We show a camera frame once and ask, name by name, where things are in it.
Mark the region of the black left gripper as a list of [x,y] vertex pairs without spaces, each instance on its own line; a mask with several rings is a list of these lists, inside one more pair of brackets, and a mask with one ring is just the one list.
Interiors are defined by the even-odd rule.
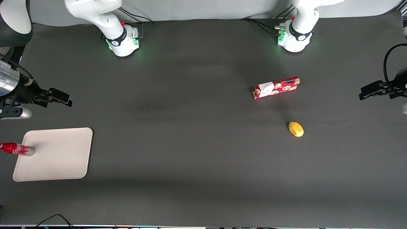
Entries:
[[[394,78],[394,87],[398,88],[400,93],[407,96],[407,67],[397,72]],[[385,88],[386,84],[381,80],[377,80],[361,88],[359,99],[362,101],[375,96],[394,94],[391,90],[385,90]]]

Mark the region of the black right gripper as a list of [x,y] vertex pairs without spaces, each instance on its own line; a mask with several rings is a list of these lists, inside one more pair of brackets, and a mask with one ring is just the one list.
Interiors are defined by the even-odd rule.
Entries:
[[55,88],[42,90],[36,81],[29,86],[24,86],[27,81],[27,79],[19,80],[12,96],[12,105],[35,104],[47,108],[49,103],[58,103],[72,107],[72,101],[69,100],[67,93]]

